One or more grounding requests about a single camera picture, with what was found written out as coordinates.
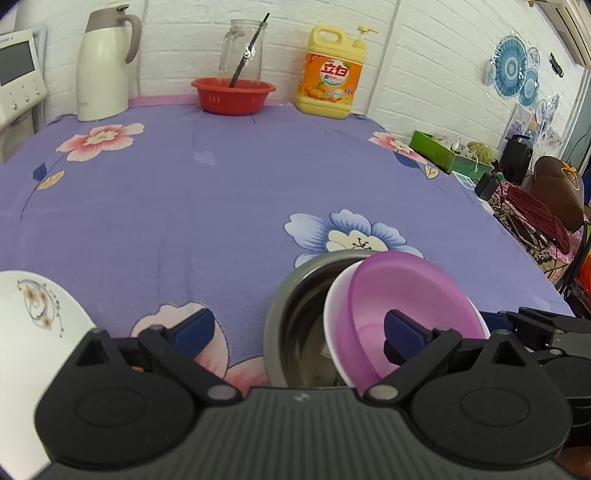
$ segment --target wall decoration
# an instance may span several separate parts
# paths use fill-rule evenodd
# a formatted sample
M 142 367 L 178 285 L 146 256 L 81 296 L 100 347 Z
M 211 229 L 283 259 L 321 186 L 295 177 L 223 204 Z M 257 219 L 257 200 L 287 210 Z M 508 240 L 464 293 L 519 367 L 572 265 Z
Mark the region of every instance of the wall decoration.
M 523 106 L 531 106 L 538 98 L 540 91 L 540 80 L 537 70 L 528 69 L 525 72 L 525 82 L 523 88 L 519 91 L 519 101 Z
M 554 116 L 556 115 L 556 110 L 558 110 L 559 104 L 560 104 L 560 94 L 555 92 L 548 103 L 548 110 L 546 112 L 545 120 L 549 124 L 551 124 L 552 121 L 554 120 Z
M 515 107 L 515 113 L 513 113 L 511 121 L 509 121 L 507 130 L 505 131 L 503 140 L 501 140 L 499 150 L 503 150 L 505 148 L 507 140 L 512 138 L 513 135 L 525 135 L 532 117 L 533 115 L 530 111 L 526 110 L 521 105 L 517 105 L 517 107 Z
M 491 60 L 486 65 L 486 70 L 484 71 L 483 83 L 488 87 L 488 86 L 492 85 L 493 83 L 495 83 L 495 78 L 496 78 L 495 62 L 493 60 Z
M 510 98 L 521 90 L 527 70 L 524 43 L 514 35 L 505 37 L 497 45 L 493 57 L 496 67 L 495 86 L 499 94 Z
M 532 115 L 530 124 L 527 126 L 524 135 L 530 137 L 530 146 L 535 147 L 535 143 L 538 141 L 540 134 L 540 124 L 537 122 L 535 115 Z
M 527 67 L 534 70 L 540 68 L 540 52 L 535 47 L 530 47 L 527 50 Z
M 537 120 L 537 122 L 539 124 L 544 122 L 544 120 L 546 119 L 547 112 L 548 112 L 548 100 L 546 100 L 545 98 L 542 98 L 542 100 L 540 100 L 538 102 L 538 106 L 535 109 L 535 119 Z
M 535 150 L 535 156 L 536 158 L 539 158 L 543 155 L 556 157 L 560 151 L 561 146 L 562 139 L 560 138 L 559 134 L 556 133 L 556 130 L 554 130 L 554 128 L 548 124 L 544 124 L 544 129 L 540 132 L 538 146 Z

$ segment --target pink table edge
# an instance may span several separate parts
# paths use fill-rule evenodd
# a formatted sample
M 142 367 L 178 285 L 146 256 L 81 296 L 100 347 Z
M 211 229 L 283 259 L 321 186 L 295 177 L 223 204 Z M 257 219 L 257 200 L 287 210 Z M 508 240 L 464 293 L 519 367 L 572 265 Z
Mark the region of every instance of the pink table edge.
M 129 99 L 129 106 L 152 106 L 152 105 L 191 105 L 199 104 L 199 97 L 194 93 L 184 95 L 155 95 L 139 96 Z M 293 105 L 287 98 L 267 98 L 265 105 Z

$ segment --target thermos handle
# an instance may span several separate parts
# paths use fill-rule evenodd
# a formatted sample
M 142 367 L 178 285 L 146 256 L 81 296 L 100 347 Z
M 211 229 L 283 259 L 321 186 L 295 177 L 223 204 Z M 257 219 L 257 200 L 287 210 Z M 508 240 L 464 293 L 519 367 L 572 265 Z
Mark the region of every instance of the thermos handle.
M 320 32 L 332 33 L 332 34 L 336 35 L 337 39 L 335 41 L 323 40 L 318 35 Z M 335 27 L 318 25 L 318 27 L 315 27 L 312 30 L 312 39 L 314 40 L 315 43 L 335 43 L 337 45 L 342 45 L 347 40 L 347 37 L 346 37 L 345 32 L 343 32 L 342 30 L 338 30 Z
M 125 57 L 125 63 L 131 63 L 138 54 L 139 40 L 142 37 L 142 21 L 136 15 L 124 15 L 122 21 L 131 23 L 131 42 Z

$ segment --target display screen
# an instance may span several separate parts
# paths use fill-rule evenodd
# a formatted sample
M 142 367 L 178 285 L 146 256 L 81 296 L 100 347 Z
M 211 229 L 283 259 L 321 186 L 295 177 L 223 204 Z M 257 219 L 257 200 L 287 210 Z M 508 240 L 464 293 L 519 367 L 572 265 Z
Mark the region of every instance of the display screen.
M 34 70 L 29 42 L 23 41 L 0 48 L 0 85 L 6 85 Z

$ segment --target floral tablecloth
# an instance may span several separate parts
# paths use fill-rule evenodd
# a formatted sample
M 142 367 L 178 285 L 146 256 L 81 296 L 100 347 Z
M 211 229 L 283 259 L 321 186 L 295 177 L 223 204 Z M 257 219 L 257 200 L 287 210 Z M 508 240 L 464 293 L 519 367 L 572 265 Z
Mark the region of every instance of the floral tablecloth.
M 196 360 L 243 390 L 266 382 L 275 289 L 351 248 L 422 256 L 481 310 L 570 313 L 474 192 L 362 116 L 194 105 L 64 116 L 0 166 L 0 270 L 58 282 L 112 336 L 207 306 L 215 335 Z

